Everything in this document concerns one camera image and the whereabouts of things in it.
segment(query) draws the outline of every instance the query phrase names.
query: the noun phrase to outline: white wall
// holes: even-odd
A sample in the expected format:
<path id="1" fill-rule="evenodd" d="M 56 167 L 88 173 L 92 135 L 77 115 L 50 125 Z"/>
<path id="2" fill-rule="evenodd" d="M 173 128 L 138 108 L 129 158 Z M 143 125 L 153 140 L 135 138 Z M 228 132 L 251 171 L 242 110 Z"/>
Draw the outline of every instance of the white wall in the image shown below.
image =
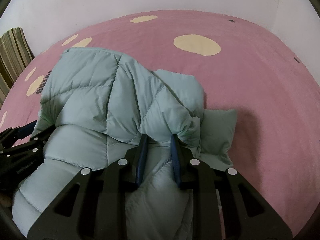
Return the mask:
<path id="1" fill-rule="evenodd" d="M 0 18 L 0 34 L 22 27 L 37 55 L 88 25 L 165 9 L 217 12 L 261 25 L 296 53 L 320 83 L 320 19 L 308 0 L 12 0 Z"/>

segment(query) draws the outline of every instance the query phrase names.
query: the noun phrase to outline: striped pillow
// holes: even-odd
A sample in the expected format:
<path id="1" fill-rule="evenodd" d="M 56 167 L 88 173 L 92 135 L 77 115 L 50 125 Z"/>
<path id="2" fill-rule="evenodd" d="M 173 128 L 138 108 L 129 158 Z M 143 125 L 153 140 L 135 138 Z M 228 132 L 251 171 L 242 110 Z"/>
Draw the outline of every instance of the striped pillow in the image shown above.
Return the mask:
<path id="1" fill-rule="evenodd" d="M 22 28 L 10 29 L 0 38 L 0 107 L 18 76 L 33 59 Z"/>

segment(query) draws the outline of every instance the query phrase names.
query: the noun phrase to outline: striped curtain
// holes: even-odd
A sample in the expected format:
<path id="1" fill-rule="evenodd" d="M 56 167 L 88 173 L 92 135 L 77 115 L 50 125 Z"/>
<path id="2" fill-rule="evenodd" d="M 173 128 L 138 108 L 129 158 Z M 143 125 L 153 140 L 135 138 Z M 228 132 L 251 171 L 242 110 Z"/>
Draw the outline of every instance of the striped curtain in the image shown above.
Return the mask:
<path id="1" fill-rule="evenodd" d="M 0 107 L 18 76 L 33 59 L 22 28 L 10 29 L 0 38 Z"/>

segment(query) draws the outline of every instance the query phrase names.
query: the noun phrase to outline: pink fabric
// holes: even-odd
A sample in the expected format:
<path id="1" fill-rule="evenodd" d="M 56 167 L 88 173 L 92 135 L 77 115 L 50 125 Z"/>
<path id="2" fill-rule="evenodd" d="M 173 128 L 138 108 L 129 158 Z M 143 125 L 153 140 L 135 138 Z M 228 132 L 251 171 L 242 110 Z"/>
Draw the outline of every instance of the pink fabric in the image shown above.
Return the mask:
<path id="1" fill-rule="evenodd" d="M 144 15 L 158 18 L 130 22 Z M 197 11 L 140 13 L 75 34 L 67 45 L 61 46 L 64 39 L 37 56 L 20 75 L 0 110 L 0 118 L 7 111 L 1 130 L 37 119 L 40 94 L 27 97 L 28 87 L 52 70 L 65 49 L 91 37 L 87 46 L 124 52 L 150 70 L 195 76 L 205 90 L 208 109 L 238 109 L 229 152 L 235 168 L 294 235 L 305 225 L 320 201 L 320 88 L 275 35 L 242 19 Z M 185 34 L 210 38 L 221 52 L 201 56 L 176 48 L 174 38 Z"/>

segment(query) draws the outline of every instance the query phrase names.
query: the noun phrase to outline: metal rivet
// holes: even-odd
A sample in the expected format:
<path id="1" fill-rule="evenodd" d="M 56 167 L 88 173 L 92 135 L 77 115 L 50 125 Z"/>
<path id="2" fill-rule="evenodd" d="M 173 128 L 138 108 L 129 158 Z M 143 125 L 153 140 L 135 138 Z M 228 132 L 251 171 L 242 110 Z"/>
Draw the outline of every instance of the metal rivet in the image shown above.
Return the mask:
<path id="1" fill-rule="evenodd" d="M 236 169 L 234 169 L 234 168 L 230 168 L 230 169 L 228 169 L 228 173 L 230 175 L 236 175 L 238 173 L 238 171 Z"/>
<path id="2" fill-rule="evenodd" d="M 120 159 L 120 160 L 118 161 L 118 164 L 119 164 L 120 166 L 126 165 L 127 163 L 128 163 L 128 161 L 127 161 L 126 159 Z"/>
<path id="3" fill-rule="evenodd" d="M 192 159 L 192 160 L 190 160 L 190 164 L 191 164 L 191 165 L 194 165 L 194 166 L 197 166 L 197 165 L 200 164 L 200 161 L 197 160 L 197 159 Z"/>
<path id="4" fill-rule="evenodd" d="M 89 168 L 84 168 L 84 169 L 81 170 L 81 174 L 82 175 L 87 175 L 89 173 L 90 173 L 90 169 Z"/>

